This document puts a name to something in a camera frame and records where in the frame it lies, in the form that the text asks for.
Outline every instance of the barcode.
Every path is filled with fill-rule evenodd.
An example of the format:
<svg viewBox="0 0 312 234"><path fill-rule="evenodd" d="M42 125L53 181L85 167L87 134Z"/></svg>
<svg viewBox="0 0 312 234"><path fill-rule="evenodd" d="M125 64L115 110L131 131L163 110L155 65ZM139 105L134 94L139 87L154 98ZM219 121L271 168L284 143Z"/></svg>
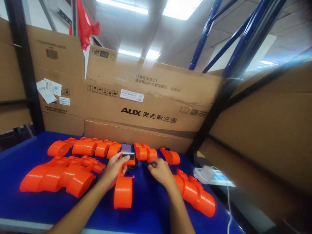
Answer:
<svg viewBox="0 0 312 234"><path fill-rule="evenodd" d="M46 56L51 59L59 59L58 52L55 50L46 49Z"/></svg>

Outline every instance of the human hand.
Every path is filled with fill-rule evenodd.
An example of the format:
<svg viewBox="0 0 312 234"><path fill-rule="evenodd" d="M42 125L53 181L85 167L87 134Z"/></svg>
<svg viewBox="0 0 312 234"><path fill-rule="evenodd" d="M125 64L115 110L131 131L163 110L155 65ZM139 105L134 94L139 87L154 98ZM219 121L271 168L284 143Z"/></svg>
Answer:
<svg viewBox="0 0 312 234"><path fill-rule="evenodd" d="M125 157L121 157L123 153L126 153L126 152L119 152L118 154L110 158L105 168L104 174L102 178L100 179L101 182L105 182L109 185L108 190L111 189L116 184L117 175L118 175L120 168L123 166L123 169L121 171L121 176L124 176L124 174L126 173L128 169L128 166L123 165L123 164L130 159L130 156L127 155Z"/></svg>
<svg viewBox="0 0 312 234"><path fill-rule="evenodd" d="M176 185L176 180L168 166L168 163L163 159L156 158L150 161L148 169L152 176L161 183L167 190Z"/></svg>

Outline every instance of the blue table surface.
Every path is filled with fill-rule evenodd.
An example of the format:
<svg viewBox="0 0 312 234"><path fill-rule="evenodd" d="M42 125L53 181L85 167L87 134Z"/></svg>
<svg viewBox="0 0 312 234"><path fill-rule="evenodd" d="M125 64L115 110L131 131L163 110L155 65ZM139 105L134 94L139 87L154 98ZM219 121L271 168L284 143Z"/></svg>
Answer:
<svg viewBox="0 0 312 234"><path fill-rule="evenodd" d="M27 141L0 153L0 218L43 224L57 223L79 200L61 189L52 192L20 192L19 186L23 178L35 166L52 159L47 155L49 146L57 140L69 137L60 133L45 131ZM193 175L194 166L186 155L180 154L178 166L170 166L173 174L179 168L188 175ZM106 158L97 158L107 164ZM131 209L114 209L111 189L99 203L86 228L129 233L169 233L169 199L164 187L149 173L147 162L139 162L139 168L127 172L134 175L133 203ZM204 190L210 193L216 203L216 212L208 218L185 202L189 217L196 233L227 233L229 212L216 197L208 185ZM244 233L232 220L230 233Z"/></svg>

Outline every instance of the red fabric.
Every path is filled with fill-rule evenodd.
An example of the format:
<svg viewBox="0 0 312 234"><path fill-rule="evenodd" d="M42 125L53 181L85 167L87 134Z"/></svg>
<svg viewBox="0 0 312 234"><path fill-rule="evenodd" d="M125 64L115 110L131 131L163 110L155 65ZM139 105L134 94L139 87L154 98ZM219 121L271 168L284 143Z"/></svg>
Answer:
<svg viewBox="0 0 312 234"><path fill-rule="evenodd" d="M90 45L90 37L91 35L100 35L101 34L101 27L100 23L96 22L95 24L92 23L90 17L85 12L85 9L80 0L75 0L77 2L77 9L78 9L78 18L79 18L79 38L81 47L83 50L87 51L87 47ZM72 25L69 27L69 35L72 35Z"/></svg>

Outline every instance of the paper label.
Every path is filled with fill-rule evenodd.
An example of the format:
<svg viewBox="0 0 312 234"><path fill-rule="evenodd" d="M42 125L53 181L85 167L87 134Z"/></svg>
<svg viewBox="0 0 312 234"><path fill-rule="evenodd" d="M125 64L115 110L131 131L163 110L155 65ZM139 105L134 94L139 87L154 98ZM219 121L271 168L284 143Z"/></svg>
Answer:
<svg viewBox="0 0 312 234"><path fill-rule="evenodd" d="M64 97L60 97L59 98L59 103L62 105L66 105L66 106L70 106L71 105L71 101L69 98L64 98Z"/></svg>
<svg viewBox="0 0 312 234"><path fill-rule="evenodd" d="M55 96L49 90L46 90L46 82L41 80L37 82L37 90L41 94L41 96L45 99L47 104L56 101Z"/></svg>
<svg viewBox="0 0 312 234"><path fill-rule="evenodd" d="M135 92L122 89L120 92L120 97L133 100L133 101L143 102L144 94L139 94L139 93L135 93Z"/></svg>
<svg viewBox="0 0 312 234"><path fill-rule="evenodd" d="M51 93L57 95L57 96L61 96L62 93L62 85L59 83L56 83L52 80L48 80L46 78L44 78L45 83L45 89L49 90Z"/></svg>

